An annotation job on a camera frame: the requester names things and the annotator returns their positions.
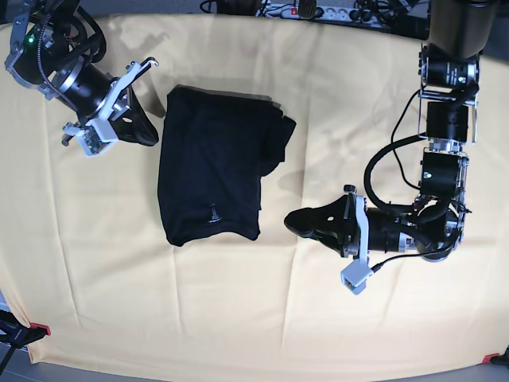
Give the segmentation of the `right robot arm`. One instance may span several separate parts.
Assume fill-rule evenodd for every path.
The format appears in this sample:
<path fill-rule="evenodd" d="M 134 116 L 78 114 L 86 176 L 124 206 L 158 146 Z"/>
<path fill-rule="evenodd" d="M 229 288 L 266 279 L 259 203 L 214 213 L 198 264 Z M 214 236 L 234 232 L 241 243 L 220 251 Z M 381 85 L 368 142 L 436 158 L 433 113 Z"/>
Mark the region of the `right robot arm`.
<path fill-rule="evenodd" d="M 12 26 L 6 71 L 76 113 L 61 143 L 76 140 L 88 157 L 115 143 L 155 146 L 158 132 L 142 109 L 133 83 L 158 64 L 132 61 L 122 76 L 97 68 L 107 52 L 99 24 L 78 1 L 3 1 L 1 23 Z"/>

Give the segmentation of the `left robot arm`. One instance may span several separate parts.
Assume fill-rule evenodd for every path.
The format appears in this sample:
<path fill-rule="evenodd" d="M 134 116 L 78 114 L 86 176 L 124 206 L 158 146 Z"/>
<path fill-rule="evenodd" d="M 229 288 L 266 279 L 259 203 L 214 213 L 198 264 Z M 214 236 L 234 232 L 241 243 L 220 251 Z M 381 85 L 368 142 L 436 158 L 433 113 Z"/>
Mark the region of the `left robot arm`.
<path fill-rule="evenodd" d="M 368 162 L 364 195 L 346 185 L 344 195 L 285 218 L 295 235 L 318 241 L 344 258 L 366 259 L 382 251 L 391 259 L 446 259 L 462 241 L 467 142 L 477 135 L 480 56 L 500 4 L 497 1 L 432 1 L 429 36 L 419 55 L 419 127 L 416 135 L 392 139 Z M 421 141 L 424 149 L 418 195 L 408 205 L 385 202 L 373 189 L 375 166 L 397 149 Z"/>

